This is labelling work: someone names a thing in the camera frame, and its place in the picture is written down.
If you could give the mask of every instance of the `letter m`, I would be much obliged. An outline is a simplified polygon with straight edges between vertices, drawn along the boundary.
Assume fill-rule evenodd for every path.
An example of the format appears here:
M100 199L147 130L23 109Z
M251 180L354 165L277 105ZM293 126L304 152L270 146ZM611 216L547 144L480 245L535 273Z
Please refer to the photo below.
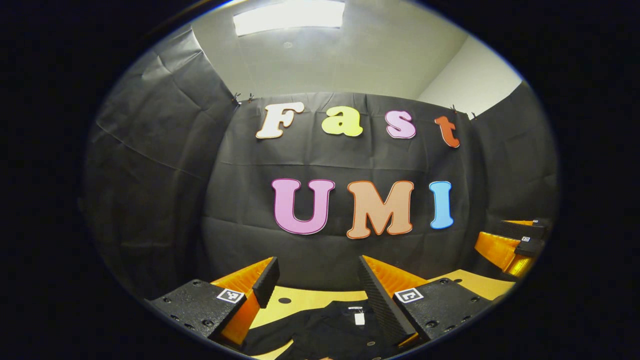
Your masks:
M389 191L387 200L382 202L376 187L370 181L354 181L347 186L353 194L353 227L347 232L351 239L366 238L371 234L367 219L373 230L381 235L389 219L387 232L391 235L405 234L413 229L409 221L411 202L411 181L397 181Z

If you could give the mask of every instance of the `clothing tag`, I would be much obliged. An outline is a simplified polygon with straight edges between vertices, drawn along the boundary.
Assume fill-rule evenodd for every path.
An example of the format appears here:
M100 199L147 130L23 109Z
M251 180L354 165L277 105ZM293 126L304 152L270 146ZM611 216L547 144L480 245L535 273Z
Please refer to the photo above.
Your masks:
M346 309L342 310L343 315L351 315L355 313L362 313L362 306L349 306Z
M364 325L364 314L363 313L353 314L353 316L355 316L355 318L356 318L356 325Z

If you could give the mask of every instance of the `clip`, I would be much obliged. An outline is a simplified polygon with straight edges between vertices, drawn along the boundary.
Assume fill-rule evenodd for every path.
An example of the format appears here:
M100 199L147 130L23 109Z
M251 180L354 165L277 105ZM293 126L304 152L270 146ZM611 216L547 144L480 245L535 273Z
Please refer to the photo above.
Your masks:
M241 94L242 94L241 92L236 92L236 94L234 95L234 98L233 98L233 99L231 99L231 102L237 102L237 103L238 103L238 105L242 104L241 102L239 102L239 101L237 100L237 98L238 98Z

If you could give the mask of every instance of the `blue letter i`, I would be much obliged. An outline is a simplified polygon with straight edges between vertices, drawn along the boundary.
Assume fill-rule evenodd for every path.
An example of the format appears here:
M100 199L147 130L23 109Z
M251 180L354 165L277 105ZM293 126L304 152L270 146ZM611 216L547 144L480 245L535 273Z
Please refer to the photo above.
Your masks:
M429 184L429 190L433 192L433 201L436 203L436 215L431 222L432 229L444 229L453 224L449 206L449 190L451 183L448 181L435 181Z

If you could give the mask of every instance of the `ceiling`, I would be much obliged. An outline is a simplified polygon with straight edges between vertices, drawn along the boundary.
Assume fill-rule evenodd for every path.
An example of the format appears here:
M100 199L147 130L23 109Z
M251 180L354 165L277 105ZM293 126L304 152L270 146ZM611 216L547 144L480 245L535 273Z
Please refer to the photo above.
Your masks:
M342 27L289 28L238 37L235 14L279 3L246 0L192 23L231 92L267 97L358 92L417 99L460 50L467 33L421 5L345 0Z

